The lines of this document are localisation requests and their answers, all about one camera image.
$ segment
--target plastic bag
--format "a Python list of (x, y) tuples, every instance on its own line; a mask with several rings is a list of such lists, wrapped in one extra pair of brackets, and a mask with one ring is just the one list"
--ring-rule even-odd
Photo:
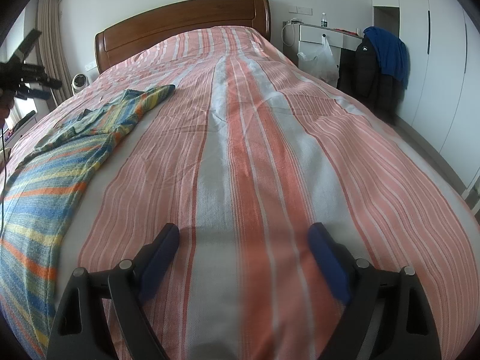
[(325, 81), (334, 88), (337, 87), (338, 66), (326, 37), (323, 38), (323, 46), (316, 54), (305, 55), (303, 52), (299, 52), (297, 55), (298, 68), (301, 71)]

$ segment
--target electrical outlet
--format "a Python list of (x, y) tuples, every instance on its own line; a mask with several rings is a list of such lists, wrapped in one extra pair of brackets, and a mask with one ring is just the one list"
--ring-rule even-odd
[(85, 65), (85, 71), (91, 71), (92, 69), (95, 69), (96, 67), (97, 67), (97, 62), (92, 61), (92, 62)]
[(313, 9), (306, 7), (297, 7), (297, 13), (310, 16), (314, 14)]

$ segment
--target blue gripper pad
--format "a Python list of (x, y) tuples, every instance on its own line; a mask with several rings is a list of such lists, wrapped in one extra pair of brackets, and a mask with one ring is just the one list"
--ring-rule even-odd
[(180, 232), (176, 227), (171, 228), (150, 260), (147, 268), (145, 268), (140, 279), (138, 300), (141, 304), (152, 299), (157, 293), (158, 286), (160, 285), (165, 272), (169, 268), (179, 244)]
[(308, 244), (333, 296), (344, 305), (349, 304), (352, 297), (350, 278), (337, 256), (335, 256), (334, 251), (337, 248), (325, 226), (321, 223), (314, 223), (310, 226), (308, 230)]

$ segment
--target bed sheet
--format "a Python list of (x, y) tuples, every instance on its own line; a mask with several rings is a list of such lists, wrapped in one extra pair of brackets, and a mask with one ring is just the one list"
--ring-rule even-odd
[(57, 301), (73, 268), (111, 268), (173, 222), (181, 247), (145, 306), (170, 358), (315, 359), (342, 312), (307, 245), (322, 222), (355, 257), (413, 266), (442, 357), (459, 354), (480, 320), (470, 210), (391, 128), (251, 28), (183, 33), (112, 67), (32, 128), (7, 172), (54, 125), (126, 88), (164, 84), (174, 95), (85, 192), (62, 245)]

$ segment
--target metal screw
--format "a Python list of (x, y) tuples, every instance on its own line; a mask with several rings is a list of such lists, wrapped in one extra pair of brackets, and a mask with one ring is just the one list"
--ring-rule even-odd
[(368, 268), (370, 263), (365, 259), (357, 259), (356, 261), (358, 268)]
[(85, 268), (75, 268), (73, 270), (73, 276), (75, 276), (76, 278), (79, 278), (80, 276), (82, 276), (83, 274), (85, 273)]
[(129, 269), (132, 264), (133, 263), (131, 262), (131, 259), (123, 259), (122, 261), (120, 261), (120, 264), (118, 264), (118, 266), (120, 267), (120, 269)]
[(403, 271), (405, 272), (405, 275), (408, 275), (408, 276), (414, 276), (415, 274), (415, 269), (413, 269), (413, 267), (411, 266), (404, 267)]

